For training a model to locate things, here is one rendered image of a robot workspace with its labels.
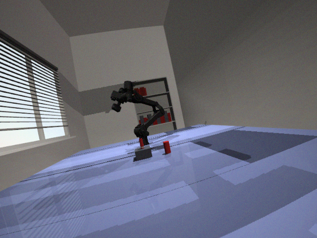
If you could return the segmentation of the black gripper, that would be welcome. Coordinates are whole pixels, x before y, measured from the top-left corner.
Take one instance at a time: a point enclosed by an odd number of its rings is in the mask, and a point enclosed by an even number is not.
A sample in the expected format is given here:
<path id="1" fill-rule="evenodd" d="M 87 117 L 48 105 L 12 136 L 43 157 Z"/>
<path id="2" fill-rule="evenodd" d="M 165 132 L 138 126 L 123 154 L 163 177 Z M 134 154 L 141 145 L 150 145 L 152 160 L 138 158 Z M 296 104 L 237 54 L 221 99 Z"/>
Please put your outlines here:
<path id="1" fill-rule="evenodd" d="M 119 91 L 118 91 L 119 93 L 125 93 L 126 91 L 124 91 L 124 88 L 120 88 L 119 89 Z M 122 94 L 120 95 L 120 100 L 118 101 L 118 103 L 117 104 L 115 104 L 115 103 L 113 103 L 113 105 L 112 105 L 112 109 L 113 110 L 115 110 L 116 112 L 120 112 L 120 110 L 121 110 L 121 103 L 123 104 L 124 102 L 127 102 L 127 101 L 124 101 L 123 100 L 123 98 L 122 98 Z"/>

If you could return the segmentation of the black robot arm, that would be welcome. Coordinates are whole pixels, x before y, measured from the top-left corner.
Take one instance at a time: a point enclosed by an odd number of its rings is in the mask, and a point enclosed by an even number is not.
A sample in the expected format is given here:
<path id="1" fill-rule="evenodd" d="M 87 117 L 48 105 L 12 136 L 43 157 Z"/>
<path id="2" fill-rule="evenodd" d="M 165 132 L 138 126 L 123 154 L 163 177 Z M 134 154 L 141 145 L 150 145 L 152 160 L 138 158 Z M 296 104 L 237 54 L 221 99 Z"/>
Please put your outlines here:
<path id="1" fill-rule="evenodd" d="M 141 137 L 143 141 L 143 145 L 149 145 L 147 136 L 149 136 L 149 132 L 147 131 L 147 128 L 158 118 L 162 117 L 165 114 L 165 111 L 161 105 L 158 104 L 156 101 L 152 101 L 149 99 L 144 98 L 142 95 L 138 94 L 136 90 L 133 90 L 133 84 L 131 81 L 125 81 L 124 82 L 124 91 L 125 93 L 119 93 L 116 91 L 113 91 L 111 94 L 112 100 L 120 100 L 120 95 L 122 94 L 122 98 L 124 101 L 132 102 L 132 103 L 142 103 L 145 105 L 149 105 L 153 107 L 153 116 L 151 116 L 145 123 L 139 124 L 134 129 L 134 134 L 137 137 Z M 135 94 L 135 95 L 132 95 Z M 159 110 L 156 110 L 156 107 Z"/>

